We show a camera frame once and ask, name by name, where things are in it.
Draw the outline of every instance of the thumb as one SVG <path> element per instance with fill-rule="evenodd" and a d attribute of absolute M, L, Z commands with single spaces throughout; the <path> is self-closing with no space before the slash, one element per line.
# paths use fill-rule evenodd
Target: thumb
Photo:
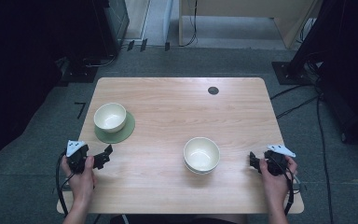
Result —
<path fill-rule="evenodd" d="M 94 166 L 94 157 L 93 156 L 88 156 L 86 158 L 83 174 L 84 173 L 86 173 L 86 174 L 90 173 L 91 174 L 93 166 Z"/>
<path fill-rule="evenodd" d="M 266 160 L 261 159 L 259 162 L 261 173 L 266 174 L 268 172 L 268 165 Z"/>

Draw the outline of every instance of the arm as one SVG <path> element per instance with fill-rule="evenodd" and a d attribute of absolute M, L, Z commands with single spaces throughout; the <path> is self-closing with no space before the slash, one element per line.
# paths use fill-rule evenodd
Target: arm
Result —
<path fill-rule="evenodd" d="M 74 175 L 69 180 L 69 186 L 74 194 L 74 203 L 63 223 L 84 223 L 90 208 L 94 186 L 97 181 L 92 172 L 94 157 L 87 157 L 83 174 Z M 62 169 L 66 176 L 71 174 L 66 157 L 62 158 Z"/>
<path fill-rule="evenodd" d="M 296 162 L 290 157 L 286 157 L 286 160 L 288 162 L 288 168 L 295 174 L 297 168 Z M 284 175 L 275 176 L 270 174 L 265 160 L 260 160 L 260 170 L 268 207 L 268 223 L 288 223 L 283 208 L 284 199 L 289 190 L 287 188 L 286 177 Z"/>

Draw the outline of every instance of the bowl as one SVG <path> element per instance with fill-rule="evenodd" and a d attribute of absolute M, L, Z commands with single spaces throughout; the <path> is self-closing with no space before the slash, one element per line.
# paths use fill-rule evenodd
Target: bowl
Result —
<path fill-rule="evenodd" d="M 186 143 L 184 157 L 189 170 L 197 174 L 207 174 L 219 163 L 220 150 L 211 139 L 196 137 Z"/>
<path fill-rule="evenodd" d="M 103 105 L 94 114 L 94 124 L 106 133 L 120 131 L 126 124 L 126 119 L 126 109 L 116 103 Z"/>

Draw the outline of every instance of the saucer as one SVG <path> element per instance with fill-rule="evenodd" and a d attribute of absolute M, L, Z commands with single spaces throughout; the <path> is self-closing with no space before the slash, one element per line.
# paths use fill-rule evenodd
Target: saucer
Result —
<path fill-rule="evenodd" d="M 135 118 L 127 111 L 127 120 L 124 127 L 116 133 L 106 133 L 96 125 L 94 126 L 94 132 L 97 138 L 105 143 L 114 144 L 126 140 L 132 134 L 135 128 Z"/>

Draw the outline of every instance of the black cable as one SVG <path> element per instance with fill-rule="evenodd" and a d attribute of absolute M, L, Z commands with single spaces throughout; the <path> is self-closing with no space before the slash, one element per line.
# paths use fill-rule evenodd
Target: black cable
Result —
<path fill-rule="evenodd" d="M 66 183 L 68 183 L 68 181 L 72 178 L 72 176 L 74 176 L 75 173 L 71 173 L 71 175 L 68 176 L 68 178 L 65 179 L 65 181 L 63 182 L 63 184 L 60 187 L 60 191 L 62 191 L 63 187 L 65 186 Z"/>
<path fill-rule="evenodd" d="M 57 188 L 57 194 L 58 198 L 60 200 L 60 204 L 62 206 L 63 213 L 65 216 L 68 215 L 68 208 L 66 207 L 65 200 L 62 195 L 62 188 L 60 187 L 60 165 L 62 161 L 63 155 L 65 155 L 66 150 L 61 153 L 60 157 L 58 158 L 57 165 L 56 165 L 56 188 Z"/>
<path fill-rule="evenodd" d="M 273 100 L 273 99 L 277 98 L 278 96 L 284 95 L 285 93 L 287 93 L 287 92 L 289 92 L 289 91 L 293 91 L 293 90 L 295 90 L 295 89 L 297 89 L 297 88 L 305 87 L 305 86 L 310 86 L 310 85 L 298 85 L 298 86 L 294 86 L 294 87 L 292 87 L 292 88 L 289 88 L 289 89 L 287 89 L 287 90 L 281 91 L 281 92 L 279 92 L 279 93 L 277 93 L 277 94 L 271 96 L 269 99 L 270 99 L 270 100 Z"/>
<path fill-rule="evenodd" d="M 194 28 L 194 33 L 193 33 L 193 36 L 191 37 L 190 41 L 188 41 L 187 44 L 185 45 L 182 45 L 180 47 L 186 47 L 186 46 L 189 46 L 191 45 L 195 39 L 197 39 L 197 4 L 198 4 L 198 0 L 196 0 L 196 3 L 195 3 L 195 6 L 194 6 L 194 24 L 193 24 L 193 28 Z"/>
<path fill-rule="evenodd" d="M 278 115 L 276 118 L 277 118 L 277 119 L 280 119 L 281 117 L 283 117 L 283 116 L 285 116 L 285 115 L 288 115 L 288 114 L 291 113 L 292 111 L 294 111 L 294 110 L 296 110 L 296 109 L 299 109 L 301 106 L 309 104 L 310 102 L 312 102 L 313 100 L 315 100 L 315 99 L 318 98 L 318 97 L 319 97 L 319 95 L 314 96 L 314 97 L 310 98 L 308 101 L 302 103 L 301 105 L 298 105 L 298 106 L 296 106 L 296 107 L 293 107 L 293 108 L 291 108 L 291 109 L 288 109 L 288 110 L 284 111 L 283 113 L 281 113 L 280 115 Z"/>
<path fill-rule="evenodd" d="M 98 220 L 100 219 L 100 217 L 101 217 L 101 214 L 98 214 L 98 216 L 95 218 L 93 223 L 96 224 L 98 222 Z"/>
<path fill-rule="evenodd" d="M 284 208 L 284 214 L 287 216 L 287 214 L 289 213 L 289 210 L 292 207 L 292 204 L 295 200 L 295 193 L 293 190 L 294 175 L 289 168 L 286 167 L 286 169 L 283 169 L 280 166 L 280 164 L 277 161 L 275 161 L 275 159 L 273 157 L 270 157 L 269 159 L 271 159 L 273 162 L 275 162 L 275 164 L 281 169 L 282 173 L 284 174 L 284 177 L 286 178 L 287 188 L 289 188 L 289 199 L 287 200 L 286 207 Z M 289 171 L 290 176 L 292 178 L 289 178 L 289 176 L 287 176 L 286 170 Z"/>
<path fill-rule="evenodd" d="M 322 127 L 322 122 L 321 122 L 321 115 L 319 112 L 319 103 L 320 103 L 320 97 L 318 97 L 318 101 L 316 103 L 316 113 L 317 113 L 317 117 L 318 117 L 318 123 L 319 123 L 319 130 L 321 131 L 321 137 L 322 137 L 322 149 L 323 149 L 323 155 L 324 155 L 324 174 L 326 176 L 326 185 L 327 185 L 327 199 L 328 199 L 328 209 L 329 209 L 329 214 L 330 214 L 330 222 L 332 224 L 334 224 L 334 219 L 333 219 L 333 206 L 331 204 L 331 190 L 330 190 L 330 177 L 328 174 L 328 170 L 327 170 L 327 162 L 326 162 L 326 146 L 325 146 L 325 141 L 324 141 L 324 129 Z"/>
<path fill-rule="evenodd" d="M 103 63 L 103 64 L 87 64 L 85 65 L 86 67 L 103 67 L 103 66 L 107 66 L 108 64 L 110 64 L 112 61 L 115 60 L 116 58 L 116 55 L 110 55 L 112 58 L 111 59 L 108 59 L 110 60 L 109 62 L 107 63 Z M 86 60 L 91 60 L 91 58 L 85 58 L 83 59 L 83 62 L 85 62 Z"/>

